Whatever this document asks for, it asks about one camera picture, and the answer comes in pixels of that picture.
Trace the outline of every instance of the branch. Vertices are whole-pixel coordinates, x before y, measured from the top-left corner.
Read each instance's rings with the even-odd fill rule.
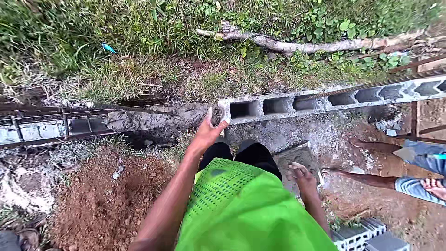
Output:
[[[297,44],[278,41],[270,36],[245,31],[241,32],[237,26],[232,26],[228,21],[222,21],[222,30],[219,33],[196,29],[196,32],[203,36],[214,37],[218,40],[251,40],[255,44],[267,48],[269,50],[280,52],[283,54],[291,54],[295,51],[311,54],[318,50],[325,52],[334,52],[340,50],[359,50],[361,48],[377,49],[400,44],[402,42],[413,40],[423,34],[424,30],[418,30],[414,33],[404,33],[393,38],[366,38],[344,40],[326,44]]]

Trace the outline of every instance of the hand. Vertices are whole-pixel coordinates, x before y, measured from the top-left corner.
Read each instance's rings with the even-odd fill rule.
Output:
[[[446,188],[443,186],[442,180],[425,179],[420,182],[426,191],[430,192],[438,199],[446,201]]]
[[[188,150],[206,151],[207,148],[212,146],[226,127],[228,127],[230,120],[222,121],[217,127],[214,127],[211,123],[212,119],[212,107],[209,107],[206,117],[198,127],[198,131],[195,134],[194,139],[190,143]]]
[[[291,162],[288,166],[290,170],[286,173],[286,178],[294,178],[301,192],[301,199],[306,205],[311,200],[319,200],[317,182],[311,172],[304,166],[296,162]]]

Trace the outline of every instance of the black pants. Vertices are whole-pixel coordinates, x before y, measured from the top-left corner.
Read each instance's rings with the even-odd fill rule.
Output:
[[[214,158],[232,160],[229,146],[223,142],[218,142],[209,147],[203,154],[203,159],[200,162],[198,171],[203,170]],[[260,143],[254,143],[248,146],[248,148],[244,149],[235,156],[234,161],[258,167],[262,170],[274,174],[280,180],[282,180],[282,174],[280,174],[279,169],[277,168],[277,164],[276,162],[274,162],[271,153],[264,145]]]

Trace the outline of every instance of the green shirt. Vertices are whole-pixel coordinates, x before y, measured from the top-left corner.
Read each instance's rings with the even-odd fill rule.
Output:
[[[177,251],[337,250],[269,172],[215,158],[196,175],[195,182]]]

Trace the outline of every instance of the trowel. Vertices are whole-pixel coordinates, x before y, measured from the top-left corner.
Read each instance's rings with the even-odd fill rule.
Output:
[[[417,154],[411,147],[403,147],[394,151],[393,154],[408,161],[413,161],[416,156],[423,156],[430,159],[446,159],[446,154]]]

